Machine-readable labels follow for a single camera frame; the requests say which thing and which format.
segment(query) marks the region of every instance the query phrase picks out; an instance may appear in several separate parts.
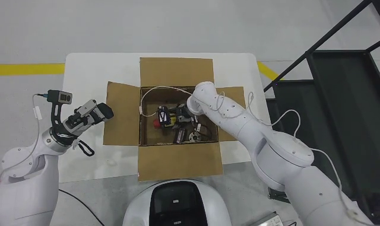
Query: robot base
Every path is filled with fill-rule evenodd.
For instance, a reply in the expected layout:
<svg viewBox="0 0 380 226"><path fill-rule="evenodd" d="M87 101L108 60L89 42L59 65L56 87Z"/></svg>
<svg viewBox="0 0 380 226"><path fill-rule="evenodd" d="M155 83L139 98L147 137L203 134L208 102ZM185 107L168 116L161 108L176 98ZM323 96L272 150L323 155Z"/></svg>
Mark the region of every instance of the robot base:
<svg viewBox="0 0 380 226"><path fill-rule="evenodd" d="M140 193L125 212L123 226L231 226L227 206L212 187L171 180Z"/></svg>

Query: red object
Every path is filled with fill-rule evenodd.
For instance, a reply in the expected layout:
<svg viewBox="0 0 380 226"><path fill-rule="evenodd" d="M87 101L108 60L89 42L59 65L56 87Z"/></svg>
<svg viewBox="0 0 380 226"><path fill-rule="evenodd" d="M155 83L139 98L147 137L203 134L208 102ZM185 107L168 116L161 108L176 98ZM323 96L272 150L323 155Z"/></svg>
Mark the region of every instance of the red object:
<svg viewBox="0 0 380 226"><path fill-rule="evenodd" d="M160 125L160 122L159 122L158 119L155 119L155 120L153 121L153 126L154 126L156 129L161 128L161 125Z"/></svg>

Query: black staircase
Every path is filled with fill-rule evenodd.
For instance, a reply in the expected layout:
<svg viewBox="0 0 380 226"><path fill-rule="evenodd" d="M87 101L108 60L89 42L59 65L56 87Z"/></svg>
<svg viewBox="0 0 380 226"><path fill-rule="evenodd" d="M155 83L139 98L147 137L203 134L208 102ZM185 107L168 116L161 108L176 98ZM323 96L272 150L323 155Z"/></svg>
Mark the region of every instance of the black staircase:
<svg viewBox="0 0 380 226"><path fill-rule="evenodd" d="M362 211L380 223L380 73L371 51L317 50L339 29L370 4L364 0L299 59L264 88L273 88L267 100L271 121L288 109L301 116L297 137L311 148L325 151L338 171L343 191ZM313 80L280 81L306 59ZM273 128L293 134L298 119L289 114ZM337 184L330 162L315 153L314 165ZM286 195L270 189L269 197L287 202Z"/></svg>

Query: white table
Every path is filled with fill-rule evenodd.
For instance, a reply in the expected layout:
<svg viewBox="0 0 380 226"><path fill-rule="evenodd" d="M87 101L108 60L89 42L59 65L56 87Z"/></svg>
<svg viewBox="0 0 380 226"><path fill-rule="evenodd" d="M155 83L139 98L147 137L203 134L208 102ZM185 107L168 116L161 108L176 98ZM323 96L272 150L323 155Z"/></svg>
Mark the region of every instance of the white table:
<svg viewBox="0 0 380 226"><path fill-rule="evenodd" d="M139 87L140 57L211 58L216 87L243 86L246 104L253 91L252 111L270 121L256 58L248 53L72 53L66 57L63 90L73 93L73 99L62 107L62 119L89 99L105 103L108 81ZM99 123L80 136L94 148L94 156L87 157L80 149L60 156L60 183L137 174L138 147L104 146L103 128ZM251 160L238 141L221 142L220 149L223 164Z"/></svg>

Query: white cable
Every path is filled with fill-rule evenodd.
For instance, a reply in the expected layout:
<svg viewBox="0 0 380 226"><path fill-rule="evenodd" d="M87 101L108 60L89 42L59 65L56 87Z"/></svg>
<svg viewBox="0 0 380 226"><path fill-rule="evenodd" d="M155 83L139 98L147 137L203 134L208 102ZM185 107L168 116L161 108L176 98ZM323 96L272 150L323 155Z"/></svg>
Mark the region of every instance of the white cable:
<svg viewBox="0 0 380 226"><path fill-rule="evenodd" d="M330 162L330 164L331 164L331 166L332 166L332 169L334 170L335 176L336 176L336 178L337 178L337 180L338 180L338 186L339 186L339 199L340 199L340 201L341 201L342 204L343 204L344 211L345 211L346 215L347 215L350 219L352 219L352 220L354 220L354 221L356 221L356 222L358 222L358 223L360 223L360 224L363 224L363 225L370 225L370 226L376 226L376 225L374 225L374 224L367 224L367 223L365 223L365 222L362 222L362 221L356 219L356 215L357 215L357 213L356 213L355 211L349 209L349 207L346 205L346 203L345 203L344 200L343 200L342 182L341 182L341 180L340 180L340 178L339 178L338 172L337 172L337 170L336 170L336 168L335 168L335 165L334 165L333 161L332 161L331 158L330 158L325 152L323 152L322 150L320 150L320 149L316 149L316 148L310 148L310 149L313 150L313 151L316 151L316 152L321 152L322 154L324 154L324 155L327 157L328 161Z"/></svg>
<svg viewBox="0 0 380 226"><path fill-rule="evenodd" d="M33 104L34 109L36 109L36 105L35 105L35 103L34 103L34 96L37 96L37 94L33 94L33 96L31 97L31 102L32 102L32 104ZM10 166L10 167L7 167L7 168L3 169L3 170L1 171L1 173L0 173L0 181L1 181L1 177L2 177L2 175L4 174L5 171L7 171L7 170L9 170L9 169L11 169L11 168L13 168L13 167L16 167L16 166L20 165L21 163L23 163L25 160L27 160L27 159L33 154L34 150L35 150L36 147L37 147L38 138L40 137L40 122L39 122L38 118L36 118L36 121L37 121L37 139L36 139L36 142L34 143L34 147L33 147L32 151L29 153L29 155L28 155L25 159L23 159L23 160L20 161L19 163L14 164L14 165L12 165L12 166Z"/></svg>
<svg viewBox="0 0 380 226"><path fill-rule="evenodd" d="M251 112L251 115L253 115L253 117L259 121L260 123L262 123L263 125L265 126L274 126L275 124L277 124L288 112L294 112L297 114L298 116L298 126L296 128L296 130L294 131L294 134L293 134L293 137L296 138L296 135L297 135L297 131L299 130L299 128L301 127L301 116L299 115L299 113L296 111L296 110L293 110L293 109L289 109L287 110L286 112L284 112L280 118L278 118L273 124L267 124L265 123L263 120L257 118L254 113L252 112L251 110L251 103L253 102L254 100L254 93L253 92L249 92L248 94L248 109L249 109L249 112Z"/></svg>
<svg viewBox="0 0 380 226"><path fill-rule="evenodd" d="M144 113L143 113L143 108L142 108L142 107L143 107L143 99L145 98L145 96L146 96L150 91L152 91L152 90L154 90L154 89L157 89L157 88L171 88L171 89L178 90L178 91L181 91L181 92L183 92L183 93L189 94L190 96L192 95L192 93L189 93L189 92L187 92L187 91L185 91L185 90L183 90L183 89L180 89L180 88L169 87L169 86L156 86L156 87L153 87L153 88L149 89L149 90L148 90L148 91L142 96L142 98L141 98L141 100L140 100L139 111L140 111L140 114L141 114L142 116L145 116L145 117L151 117L151 116L154 116L154 115L157 113L157 111L156 111L156 112L154 112L153 114L144 114ZM215 112L219 111L220 108L221 108L222 105L223 105L225 95L226 95L226 93L225 93L224 91L221 92L221 93L218 95L218 98L217 98L217 100L216 100L216 106L217 106L217 108L216 108L216 109L211 109L211 108L210 108L210 109L213 110L213 111L215 111ZM220 106L218 106L220 96L222 96L222 98L221 98L222 101L221 101L221 103L220 103ZM197 100L200 101L201 103L207 105L207 103L204 103L203 101L201 101L201 100L199 100L199 99L197 99Z"/></svg>

